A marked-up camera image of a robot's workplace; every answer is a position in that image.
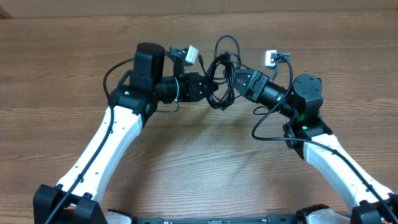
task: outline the wall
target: wall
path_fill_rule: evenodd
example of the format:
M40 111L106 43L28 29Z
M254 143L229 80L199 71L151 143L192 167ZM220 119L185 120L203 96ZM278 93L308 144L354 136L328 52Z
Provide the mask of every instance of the wall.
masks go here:
M38 18L395 9L398 7L398 0L0 0L0 5L8 12L9 17Z

